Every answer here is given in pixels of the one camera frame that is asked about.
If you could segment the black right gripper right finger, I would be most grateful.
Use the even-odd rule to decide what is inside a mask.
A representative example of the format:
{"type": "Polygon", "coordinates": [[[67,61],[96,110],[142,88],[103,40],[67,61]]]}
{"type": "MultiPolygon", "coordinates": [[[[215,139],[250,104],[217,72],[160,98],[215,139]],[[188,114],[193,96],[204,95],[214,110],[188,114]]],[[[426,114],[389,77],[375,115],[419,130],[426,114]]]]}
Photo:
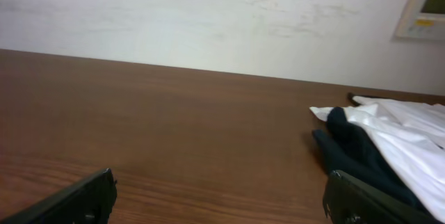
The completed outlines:
{"type": "Polygon", "coordinates": [[[442,224],[341,170],[328,177],[323,209],[334,224],[442,224]]]}

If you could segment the white printed t-shirt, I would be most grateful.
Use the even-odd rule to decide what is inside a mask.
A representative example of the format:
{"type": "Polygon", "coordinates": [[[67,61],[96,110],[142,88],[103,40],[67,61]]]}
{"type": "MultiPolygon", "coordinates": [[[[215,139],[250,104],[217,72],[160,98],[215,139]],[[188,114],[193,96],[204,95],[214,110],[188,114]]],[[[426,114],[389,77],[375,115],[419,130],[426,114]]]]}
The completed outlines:
{"type": "MultiPolygon", "coordinates": [[[[361,127],[390,168],[421,201],[427,215],[444,222],[444,106],[351,95],[340,107],[361,127]]],[[[326,123],[335,107],[310,107],[326,123]]]]}

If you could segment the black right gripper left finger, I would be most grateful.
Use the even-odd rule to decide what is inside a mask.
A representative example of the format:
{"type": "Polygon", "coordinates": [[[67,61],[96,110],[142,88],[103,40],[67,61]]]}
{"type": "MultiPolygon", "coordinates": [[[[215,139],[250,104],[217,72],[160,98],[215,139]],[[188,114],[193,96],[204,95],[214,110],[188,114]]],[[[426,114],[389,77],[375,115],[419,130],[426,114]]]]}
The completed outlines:
{"type": "Polygon", "coordinates": [[[1,224],[107,224],[118,196],[116,184],[110,168],[100,170],[1,224]]]}

